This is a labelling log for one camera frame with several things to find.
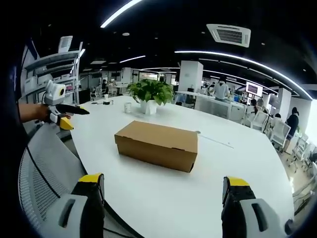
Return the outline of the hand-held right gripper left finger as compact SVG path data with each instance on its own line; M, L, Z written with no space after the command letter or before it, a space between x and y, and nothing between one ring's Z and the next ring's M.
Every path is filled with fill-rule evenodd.
M47 210L45 238L102 238L104 236L104 174L81 177L70 194Z

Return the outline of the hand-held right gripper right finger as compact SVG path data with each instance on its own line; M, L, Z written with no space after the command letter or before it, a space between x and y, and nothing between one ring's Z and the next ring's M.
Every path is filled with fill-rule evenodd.
M241 178L223 178L222 207L224 238L288 238L294 231L293 220L281 227L276 212Z

